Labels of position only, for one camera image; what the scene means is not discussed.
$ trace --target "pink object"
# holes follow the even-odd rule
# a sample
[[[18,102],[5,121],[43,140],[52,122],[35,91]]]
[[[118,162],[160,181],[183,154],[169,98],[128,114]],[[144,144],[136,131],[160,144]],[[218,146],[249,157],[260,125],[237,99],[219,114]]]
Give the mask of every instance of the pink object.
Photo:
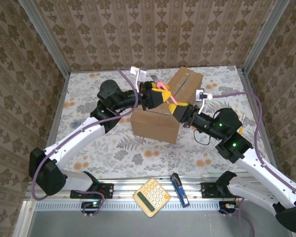
[[[163,84],[163,82],[158,82],[157,83],[157,87],[159,89],[168,90],[168,88]],[[176,101],[176,99],[173,97],[173,95],[171,95],[170,98],[172,99],[173,103],[178,104],[177,101]]]

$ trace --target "white bracket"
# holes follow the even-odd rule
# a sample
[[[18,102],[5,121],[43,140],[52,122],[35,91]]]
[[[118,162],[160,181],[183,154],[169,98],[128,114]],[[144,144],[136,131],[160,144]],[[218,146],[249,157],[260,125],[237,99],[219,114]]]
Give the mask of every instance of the white bracket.
[[[212,100],[212,99],[213,99],[213,94],[205,93],[205,89],[201,88],[199,90],[196,90],[195,100],[197,102],[202,102],[202,106],[199,109],[198,114],[201,114],[205,106],[205,100]]]
[[[130,73],[133,75],[136,75],[135,87],[136,87],[137,93],[139,93],[139,83],[146,81],[147,70],[131,67]]]

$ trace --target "floral tablecloth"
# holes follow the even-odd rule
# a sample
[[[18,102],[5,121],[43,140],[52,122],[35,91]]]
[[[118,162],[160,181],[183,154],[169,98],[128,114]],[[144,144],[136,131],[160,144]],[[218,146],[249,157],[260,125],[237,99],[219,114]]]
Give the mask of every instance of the floral tablecloth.
[[[234,66],[191,68],[204,75],[202,87],[206,92],[223,95],[243,91],[243,85]],[[178,69],[148,70],[149,75],[157,75],[168,82]],[[135,76],[125,72],[135,82]],[[57,140],[67,136],[77,128],[94,110],[100,84],[115,80],[121,89],[130,86],[117,71],[72,74],[62,111]],[[208,101],[203,112],[213,115],[220,108],[232,107],[244,120],[243,136],[253,143],[256,123],[246,96],[228,97]],[[208,142],[208,136],[196,133],[201,143]],[[96,139],[81,149],[67,164],[71,171],[87,170],[97,178],[131,178],[143,176],[165,176],[177,172],[181,175],[223,173],[226,170],[241,172],[242,169],[224,160],[215,149],[216,141],[203,146],[196,143],[193,129],[179,130],[175,145],[134,136],[130,116],[123,117],[118,125],[105,136]],[[259,150],[264,158],[266,150],[259,139]]]

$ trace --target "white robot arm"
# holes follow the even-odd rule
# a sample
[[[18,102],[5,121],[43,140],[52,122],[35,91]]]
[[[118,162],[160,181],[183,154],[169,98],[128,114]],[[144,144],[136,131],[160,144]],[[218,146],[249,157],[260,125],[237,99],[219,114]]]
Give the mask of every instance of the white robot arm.
[[[61,189],[94,191],[92,188],[96,185],[97,179],[88,172],[64,171],[68,161],[84,146],[115,127],[121,118],[119,114],[121,111],[134,108],[137,104],[141,104],[143,110],[156,108],[170,98],[171,92],[158,89],[156,83],[152,81],[140,83],[137,90],[133,88],[121,91],[115,81],[106,80],[101,84],[97,96],[99,98],[97,107],[75,131],[43,151],[39,148],[31,151],[29,175],[34,181],[32,186],[34,199],[45,198],[35,196],[35,183],[48,196],[56,194]]]
[[[199,96],[206,98],[208,95],[202,93]],[[193,126],[197,131],[219,140],[215,146],[218,153],[252,174],[265,187],[245,182],[235,173],[227,171],[216,183],[202,183],[201,190],[206,192],[206,187],[210,187],[214,198],[215,195],[246,198],[273,213],[288,230],[296,232],[296,183],[258,157],[252,144],[237,132],[242,123],[233,109],[220,109],[215,118],[200,113],[199,107],[189,103],[170,104],[169,110],[184,127]]]

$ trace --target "calculator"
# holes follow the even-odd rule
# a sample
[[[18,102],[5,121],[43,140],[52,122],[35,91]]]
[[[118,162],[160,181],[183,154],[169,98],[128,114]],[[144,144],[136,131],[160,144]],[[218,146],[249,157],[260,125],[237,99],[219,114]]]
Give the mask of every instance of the calculator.
[[[170,200],[170,195],[155,179],[149,179],[133,198],[148,217],[153,217]]]

